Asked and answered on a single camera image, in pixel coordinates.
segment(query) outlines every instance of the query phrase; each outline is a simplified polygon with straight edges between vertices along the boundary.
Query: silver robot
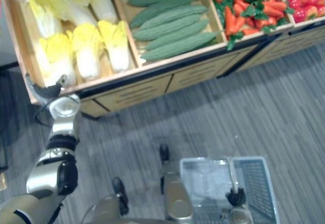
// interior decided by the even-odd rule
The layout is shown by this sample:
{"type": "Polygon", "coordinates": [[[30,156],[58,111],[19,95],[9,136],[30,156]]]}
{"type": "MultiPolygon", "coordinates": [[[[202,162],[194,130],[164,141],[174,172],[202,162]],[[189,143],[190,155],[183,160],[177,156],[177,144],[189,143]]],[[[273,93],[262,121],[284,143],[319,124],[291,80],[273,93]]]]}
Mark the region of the silver robot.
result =
{"type": "MultiPolygon", "coordinates": [[[[62,207],[62,201],[77,187],[78,171],[75,149],[79,142],[77,120],[80,99],[77,95],[58,98],[66,76],[55,85],[41,88],[26,75],[27,84],[41,105],[50,111],[54,123],[46,149],[36,161],[26,183],[27,193],[13,197],[0,205],[1,224],[52,224],[62,207]]],[[[180,224],[193,223],[193,207],[179,174],[169,162],[166,145],[160,147],[163,175],[161,192],[165,196],[166,220],[124,219],[128,199],[122,181],[112,180],[114,194],[103,198],[85,214],[82,224],[180,224]]],[[[245,214],[242,196],[231,195],[237,203],[230,215],[230,224],[252,224],[245,214]]]]}

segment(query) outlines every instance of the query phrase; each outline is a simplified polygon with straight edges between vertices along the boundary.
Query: floor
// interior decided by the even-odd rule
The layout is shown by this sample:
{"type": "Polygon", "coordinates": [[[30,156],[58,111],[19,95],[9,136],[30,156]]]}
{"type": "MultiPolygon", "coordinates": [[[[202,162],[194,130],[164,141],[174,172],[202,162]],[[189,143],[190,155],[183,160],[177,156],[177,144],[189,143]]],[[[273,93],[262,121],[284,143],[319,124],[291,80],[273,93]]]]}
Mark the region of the floor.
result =
{"type": "MultiPolygon", "coordinates": [[[[158,148],[172,158],[262,155],[281,223],[325,219],[325,44],[222,79],[178,91],[98,120],[80,122],[79,186],[56,224],[80,223],[88,207],[125,183],[131,217],[163,218],[158,148]]],[[[0,76],[0,140],[8,147],[8,188],[0,203],[25,191],[49,129],[33,121],[21,75],[0,76]]],[[[42,119],[50,122],[48,116],[42,119]]]]}

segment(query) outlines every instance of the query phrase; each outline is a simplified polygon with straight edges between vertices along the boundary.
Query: gray shopping basket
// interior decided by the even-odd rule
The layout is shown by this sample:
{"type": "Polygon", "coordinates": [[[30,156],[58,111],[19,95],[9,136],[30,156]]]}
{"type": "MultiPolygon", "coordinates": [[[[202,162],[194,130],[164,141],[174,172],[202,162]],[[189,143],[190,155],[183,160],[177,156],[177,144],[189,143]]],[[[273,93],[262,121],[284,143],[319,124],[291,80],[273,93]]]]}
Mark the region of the gray shopping basket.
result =
{"type": "MultiPolygon", "coordinates": [[[[232,158],[239,187],[246,192],[254,224],[280,224],[267,163],[263,157],[232,158]]],[[[227,159],[184,158],[180,175],[194,207],[197,224],[218,224],[222,209],[230,209],[226,193],[230,192],[227,159]]]]}

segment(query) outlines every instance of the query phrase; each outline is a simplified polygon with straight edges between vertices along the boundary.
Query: basket handle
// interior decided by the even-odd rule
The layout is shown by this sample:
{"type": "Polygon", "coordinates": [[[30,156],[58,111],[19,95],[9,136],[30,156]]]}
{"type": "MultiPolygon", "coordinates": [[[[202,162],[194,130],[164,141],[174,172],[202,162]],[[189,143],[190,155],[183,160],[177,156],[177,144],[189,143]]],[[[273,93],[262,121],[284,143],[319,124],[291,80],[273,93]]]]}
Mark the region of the basket handle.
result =
{"type": "Polygon", "coordinates": [[[235,194],[237,194],[238,193],[238,179],[237,179],[237,175],[236,175],[234,161],[230,157],[227,160],[228,160],[228,164],[229,164],[230,178],[231,178],[232,184],[233,184],[233,191],[235,194]]]}

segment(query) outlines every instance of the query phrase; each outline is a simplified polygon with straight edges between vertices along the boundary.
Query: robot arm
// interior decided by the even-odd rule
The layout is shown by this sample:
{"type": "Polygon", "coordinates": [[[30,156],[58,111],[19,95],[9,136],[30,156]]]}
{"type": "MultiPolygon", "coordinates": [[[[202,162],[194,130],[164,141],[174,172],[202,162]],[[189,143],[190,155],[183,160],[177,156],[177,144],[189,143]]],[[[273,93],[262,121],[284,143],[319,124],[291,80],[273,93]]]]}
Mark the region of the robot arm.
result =
{"type": "Polygon", "coordinates": [[[64,76],[49,89],[32,84],[29,77],[27,83],[39,102],[48,107],[54,123],[49,143],[27,179],[27,194],[0,205],[0,223],[53,223],[62,201],[77,187],[75,149],[79,141],[76,120],[80,100],[75,94],[56,99],[64,76]]]}

